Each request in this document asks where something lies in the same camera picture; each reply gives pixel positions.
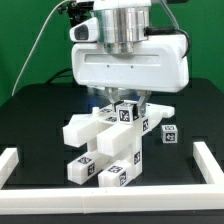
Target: white foam block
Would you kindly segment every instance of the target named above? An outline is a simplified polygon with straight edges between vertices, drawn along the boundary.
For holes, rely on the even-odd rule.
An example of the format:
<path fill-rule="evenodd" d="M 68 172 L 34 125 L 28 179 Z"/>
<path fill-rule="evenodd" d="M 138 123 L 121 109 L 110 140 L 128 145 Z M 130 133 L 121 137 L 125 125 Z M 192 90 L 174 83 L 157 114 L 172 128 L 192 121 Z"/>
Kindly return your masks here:
<path fill-rule="evenodd" d="M 0 156 L 0 189 L 19 162 L 16 148 L 7 148 Z"/>
<path fill-rule="evenodd" d="M 204 142 L 194 142 L 193 156 L 207 184 L 224 184 L 224 174 Z"/>
<path fill-rule="evenodd" d="M 0 214 L 224 209 L 223 185 L 0 191 Z"/>
<path fill-rule="evenodd" d="M 115 124 L 97 135 L 98 151 L 115 156 L 134 141 L 135 130 L 131 125 Z"/>
<path fill-rule="evenodd" d="M 64 143 L 74 147 L 84 145 L 99 133 L 99 121 L 95 119 L 76 120 L 63 127 Z"/>
<path fill-rule="evenodd" d="M 108 162 L 108 157 L 97 151 L 87 152 L 68 164 L 68 179 L 77 184 L 83 184 Z"/>
<path fill-rule="evenodd" d="M 98 175 L 99 187 L 124 187 L 132 179 L 132 164 L 128 161 L 116 161 Z"/>

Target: black table surface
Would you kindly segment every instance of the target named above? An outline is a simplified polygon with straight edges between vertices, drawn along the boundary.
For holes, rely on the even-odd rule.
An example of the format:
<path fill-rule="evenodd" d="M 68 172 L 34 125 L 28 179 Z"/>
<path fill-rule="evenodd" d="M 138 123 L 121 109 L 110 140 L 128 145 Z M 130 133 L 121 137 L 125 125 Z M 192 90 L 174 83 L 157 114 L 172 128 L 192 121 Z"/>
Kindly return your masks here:
<path fill-rule="evenodd" d="M 135 95 L 126 99 L 137 100 Z M 193 142 L 204 141 L 224 168 L 224 94 L 210 81 L 192 79 L 179 93 L 153 93 L 150 103 L 174 106 L 161 124 L 176 124 L 178 143 L 163 144 L 158 125 L 143 137 L 143 173 L 128 186 L 204 184 L 193 157 Z M 97 187 L 97 176 L 82 186 L 67 180 L 66 166 L 82 155 L 63 143 L 62 127 L 72 115 L 104 107 L 104 96 L 70 84 L 30 85 L 0 108 L 0 153 L 17 147 L 19 164 L 3 189 Z M 107 214 L 0 216 L 0 223 L 222 223 L 224 210 Z"/>

